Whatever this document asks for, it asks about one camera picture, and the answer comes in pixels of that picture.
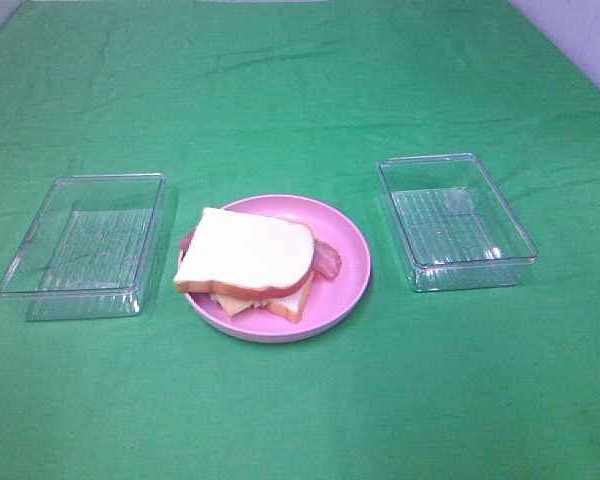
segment green tablecloth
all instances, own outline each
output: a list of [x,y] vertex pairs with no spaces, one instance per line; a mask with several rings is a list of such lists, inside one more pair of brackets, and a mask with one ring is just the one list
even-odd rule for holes
[[[377,161],[478,154],[531,281],[417,294]],[[600,91],[503,0],[33,2],[0,31],[0,278],[53,179],[160,171],[178,204],[138,317],[0,299],[0,478],[600,479]],[[202,207],[310,196],[366,236],[337,327],[286,345],[172,286]]]

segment transparent tray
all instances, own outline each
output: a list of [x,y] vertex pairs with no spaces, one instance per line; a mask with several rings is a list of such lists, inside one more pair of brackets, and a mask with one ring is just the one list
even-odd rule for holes
[[413,290],[515,285],[537,250],[482,162],[471,153],[378,164]]
[[26,320],[136,315],[164,217],[159,173],[56,180],[0,283]]

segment fake sandwich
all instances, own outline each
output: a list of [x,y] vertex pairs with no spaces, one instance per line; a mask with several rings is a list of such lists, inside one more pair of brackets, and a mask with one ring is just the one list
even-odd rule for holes
[[265,308],[297,323],[316,274],[340,270],[338,252],[303,223],[205,208],[190,237],[175,288],[209,293],[229,315]]

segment pink plate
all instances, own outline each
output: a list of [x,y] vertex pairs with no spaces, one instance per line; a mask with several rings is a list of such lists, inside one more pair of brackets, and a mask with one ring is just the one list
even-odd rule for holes
[[252,342],[302,340],[337,324],[364,293],[371,274],[369,246],[358,227],[335,208],[311,198],[275,194],[245,198],[222,208],[306,223],[316,238],[338,250],[342,267],[332,281],[316,276],[302,320],[297,324],[259,308],[245,310],[232,318],[208,294],[186,294],[193,308],[218,330]]

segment sandwich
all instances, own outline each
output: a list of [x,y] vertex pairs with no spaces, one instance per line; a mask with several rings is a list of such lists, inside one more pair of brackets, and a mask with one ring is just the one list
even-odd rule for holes
[[203,209],[180,248],[177,291],[208,293],[231,316],[264,308],[293,323],[316,275],[333,280],[341,264],[303,223],[217,208]]

